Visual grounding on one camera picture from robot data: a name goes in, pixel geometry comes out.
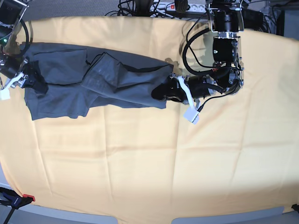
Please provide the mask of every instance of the yellow cloth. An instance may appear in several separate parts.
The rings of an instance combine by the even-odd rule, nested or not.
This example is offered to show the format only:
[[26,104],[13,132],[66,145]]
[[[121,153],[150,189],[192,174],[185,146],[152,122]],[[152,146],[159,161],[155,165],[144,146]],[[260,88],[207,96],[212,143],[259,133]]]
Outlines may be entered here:
[[[73,17],[32,25],[34,42],[170,58],[182,68],[192,22]],[[298,203],[299,42],[240,35],[245,86],[210,101],[195,126],[183,118],[187,106],[172,102],[165,110],[106,106],[86,118],[33,122],[24,90],[11,90],[12,99],[0,102],[0,162],[9,184],[34,195],[37,205],[114,216],[120,224]],[[205,64],[212,62],[212,40],[209,34],[193,44]]]

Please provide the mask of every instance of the black clamp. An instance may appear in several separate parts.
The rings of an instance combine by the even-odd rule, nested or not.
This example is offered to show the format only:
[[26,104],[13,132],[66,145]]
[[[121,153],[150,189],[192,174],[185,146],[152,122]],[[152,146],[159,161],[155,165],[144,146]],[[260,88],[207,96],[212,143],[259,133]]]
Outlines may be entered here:
[[292,209],[299,213],[299,205],[293,204]]
[[9,190],[6,188],[0,187],[0,193],[3,194],[5,199],[7,199],[7,200],[0,200],[0,204],[2,204],[4,206],[12,207],[12,209],[10,210],[10,212],[3,224],[8,224],[8,222],[15,210],[17,210],[25,205],[28,205],[32,202],[35,202],[35,198],[33,196],[23,195],[23,197],[21,197],[15,191]]

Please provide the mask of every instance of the wire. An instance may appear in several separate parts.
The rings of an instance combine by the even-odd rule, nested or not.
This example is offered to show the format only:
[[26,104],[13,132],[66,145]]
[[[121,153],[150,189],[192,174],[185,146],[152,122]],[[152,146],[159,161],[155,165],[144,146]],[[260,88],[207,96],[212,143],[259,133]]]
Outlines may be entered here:
[[2,41],[3,39],[6,39],[7,37],[9,37],[12,34],[12,32],[10,32],[9,34],[7,34],[6,36],[0,38],[0,41]]
[[195,25],[200,21],[200,19],[201,19],[204,15],[205,15],[205,14],[201,15],[201,17],[194,23],[194,25],[191,27],[191,29],[188,31],[188,33],[187,33],[187,35],[186,35],[187,44],[185,45],[184,50],[183,50],[183,54],[182,54],[182,58],[183,58],[184,66],[186,67],[186,69],[187,69],[190,73],[192,73],[192,74],[194,74],[194,75],[197,75],[197,76],[203,76],[203,73],[202,73],[201,71],[195,71],[195,70],[193,70],[193,69],[189,66],[189,64],[188,64],[188,62],[187,62],[187,57],[186,57],[186,55],[187,55],[187,51],[188,51],[188,49],[190,49],[191,52],[192,52],[192,54],[193,54],[193,56],[194,56],[194,58],[195,58],[195,60],[196,60],[196,62],[198,63],[198,65],[201,66],[201,67],[203,67],[203,68],[208,68],[208,69],[224,69],[224,68],[225,68],[225,69],[228,69],[228,68],[230,68],[230,69],[236,69],[235,67],[231,67],[231,66],[222,66],[222,67],[221,67],[221,66],[217,66],[217,67],[215,67],[215,66],[205,66],[205,65],[202,65],[202,64],[199,62],[199,60],[197,59],[197,57],[196,57],[196,55],[195,55],[193,49],[191,48],[191,44],[192,44],[197,38],[199,38],[199,37],[202,36],[203,34],[209,32],[210,30],[209,30],[209,28],[204,29],[204,30],[200,31],[199,33],[197,33],[196,35],[194,35],[190,40],[188,40],[188,35],[189,35],[190,31],[195,27]]
[[268,0],[258,0],[258,1],[252,1],[252,2],[247,2],[247,4],[252,4],[252,3],[257,3],[257,2],[262,2],[262,1],[268,1]]
[[299,1],[299,0],[289,0],[289,1],[286,2],[285,4],[276,4],[276,5],[273,5],[273,6],[272,6],[272,15],[273,15],[273,19],[274,19],[276,25],[277,25],[277,19],[276,19],[276,17],[275,17],[275,13],[274,13],[274,7],[278,7],[278,8],[280,8],[280,7],[283,7],[283,6],[287,6],[288,4],[290,4],[290,3],[292,3],[292,2],[297,2],[297,1]]
[[193,30],[193,28],[196,26],[197,23],[199,23],[199,21],[201,20],[202,17],[204,17],[206,15],[206,13],[202,14],[197,20],[196,22],[193,24],[193,26],[189,29],[187,35],[186,35],[186,41],[188,42],[188,36],[191,32],[191,30]]
[[162,15],[166,15],[166,16],[172,18],[172,19],[177,19],[177,20],[179,20],[179,18],[176,18],[176,17],[173,16],[173,15],[169,15],[169,14],[167,14],[167,13],[164,13],[163,11],[161,11],[161,10],[159,10],[159,9],[156,9],[156,11],[157,11],[158,13],[160,13],[160,14],[162,14]]
[[268,33],[271,33],[271,29],[270,29],[269,23],[268,23],[268,21],[266,19],[266,16],[264,15],[263,18],[264,18],[264,24],[265,24],[265,26],[267,28]]
[[209,102],[211,99],[222,98],[222,97],[226,97],[226,96],[229,96],[229,95],[232,95],[232,94],[234,94],[234,93],[235,93],[235,91],[236,91],[236,89],[238,88],[238,84],[239,84],[239,82],[238,82],[238,83],[236,83],[234,90],[233,90],[233,91],[231,91],[230,93],[227,93],[227,94],[225,94],[225,95],[222,95],[222,96],[211,97],[211,98],[207,99],[207,100],[206,100],[206,101],[203,103],[203,105],[201,105],[201,106],[198,108],[198,110],[197,110],[197,111],[198,111],[198,112],[201,112],[201,111],[202,111],[202,109],[204,108],[205,104],[206,104],[207,102]]
[[[120,15],[123,15],[123,16],[128,16],[128,15],[131,15],[131,16],[135,16],[135,13],[136,13],[136,6],[135,6],[135,3],[134,3],[135,0],[127,0],[127,1],[124,1],[122,2],[121,0],[119,0],[119,4],[118,4],[118,8],[119,10],[117,11],[117,15],[120,16]],[[127,4],[128,8],[125,8],[125,7],[122,7],[122,4]]]
[[21,50],[21,52],[20,52],[18,55],[13,55],[14,57],[23,57],[24,54],[27,52],[27,50],[28,50],[29,47],[30,47],[30,43],[29,43],[29,32],[28,32],[26,23],[24,22],[23,19],[20,19],[20,23],[21,23],[21,25],[23,26],[23,29],[24,29],[24,31],[25,31],[26,42],[25,42],[25,47],[24,47],[24,49]]
[[107,16],[107,15],[110,14],[110,13],[118,13],[118,11],[116,11],[116,10],[110,11],[109,13],[106,13],[105,16]]
[[168,6],[170,6],[171,4],[174,4],[174,2],[172,2],[172,3],[169,3],[169,4],[166,6],[166,8],[165,8],[165,9],[167,9],[167,7],[168,7]]
[[275,21],[269,16],[269,15],[264,15],[265,17],[268,17],[268,19],[271,21],[271,22],[273,22],[273,24],[276,26],[276,23],[275,23]]
[[160,1],[161,1],[161,0],[159,0],[158,3],[156,4],[156,6],[155,6],[155,8],[154,8],[154,12],[157,10],[158,5],[160,4]]
[[117,15],[118,14],[118,12],[117,13],[112,13],[110,16],[114,16],[114,15]]

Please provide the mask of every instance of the dark gray pants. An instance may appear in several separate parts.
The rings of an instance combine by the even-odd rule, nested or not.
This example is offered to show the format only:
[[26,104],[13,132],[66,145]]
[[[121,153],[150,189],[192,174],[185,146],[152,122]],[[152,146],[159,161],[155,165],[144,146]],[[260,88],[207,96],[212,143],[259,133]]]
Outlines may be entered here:
[[173,66],[140,55],[92,47],[34,43],[26,53],[49,84],[46,95],[25,90],[32,119],[86,116],[90,107],[165,108],[151,97]]

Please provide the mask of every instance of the red clamp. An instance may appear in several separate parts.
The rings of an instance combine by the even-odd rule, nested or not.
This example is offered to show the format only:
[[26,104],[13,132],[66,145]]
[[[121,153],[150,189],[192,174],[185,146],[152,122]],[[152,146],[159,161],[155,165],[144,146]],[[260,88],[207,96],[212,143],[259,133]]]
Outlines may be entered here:
[[23,197],[31,197],[34,202],[36,201],[36,198],[34,196],[31,196],[31,195],[23,195]]

